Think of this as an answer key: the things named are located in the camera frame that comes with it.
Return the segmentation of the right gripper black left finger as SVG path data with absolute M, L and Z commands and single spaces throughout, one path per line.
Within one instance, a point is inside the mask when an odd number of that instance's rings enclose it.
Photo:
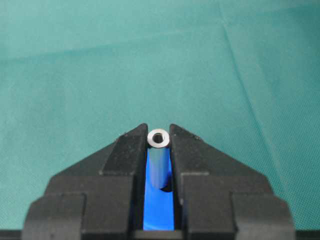
M 126 240 L 143 228 L 148 126 L 54 175 L 29 207 L 24 240 Z

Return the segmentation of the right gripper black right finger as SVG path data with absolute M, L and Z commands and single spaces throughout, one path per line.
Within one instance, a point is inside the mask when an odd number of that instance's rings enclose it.
M 293 240 L 288 204 L 268 178 L 172 124 L 177 224 L 188 240 Z

